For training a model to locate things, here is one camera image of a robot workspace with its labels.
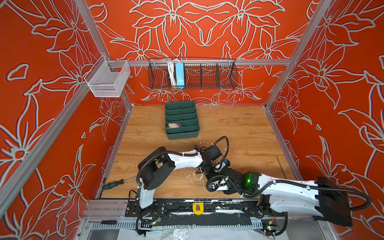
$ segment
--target white mesh basket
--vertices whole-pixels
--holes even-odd
[[[105,58],[99,61],[97,65],[100,67],[96,73],[85,78],[93,95],[102,98],[119,97],[131,73],[128,62],[125,61],[120,72],[111,71],[113,68],[108,66],[108,61],[105,61]]]

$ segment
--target floral wallpaper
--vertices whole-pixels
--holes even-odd
[[[114,60],[166,57],[289,58],[319,0],[87,0]],[[240,66],[227,90],[150,89],[145,67],[131,68],[125,90],[139,105],[192,99],[198,104],[264,104],[283,66]]]
[[[336,226],[342,239],[384,238],[383,13],[382,1],[334,0],[271,108],[304,179],[372,197],[353,227]]]
[[[0,239],[73,239],[126,113],[121,100],[88,92],[0,220]]]
[[[100,57],[73,0],[0,2],[0,187]],[[127,107],[88,93],[0,219],[0,239],[73,238]]]

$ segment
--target green divided tray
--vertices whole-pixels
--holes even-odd
[[[179,122],[182,127],[167,128],[168,123]],[[166,104],[166,134],[169,140],[197,137],[200,126],[194,101]]]

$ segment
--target blue box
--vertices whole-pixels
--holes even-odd
[[[176,68],[176,84],[179,88],[184,88],[185,81],[184,81],[184,63],[178,62],[175,63]]]

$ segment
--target black screwdriver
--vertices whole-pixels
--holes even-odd
[[[116,186],[118,186],[120,184],[124,184],[125,181],[131,180],[131,179],[134,179],[134,178],[136,178],[136,177],[131,177],[131,178],[126,179],[126,180],[121,179],[120,181],[110,182],[110,183],[108,183],[108,184],[103,186],[103,190],[112,189],[112,188],[114,188],[114,187],[116,187]]]

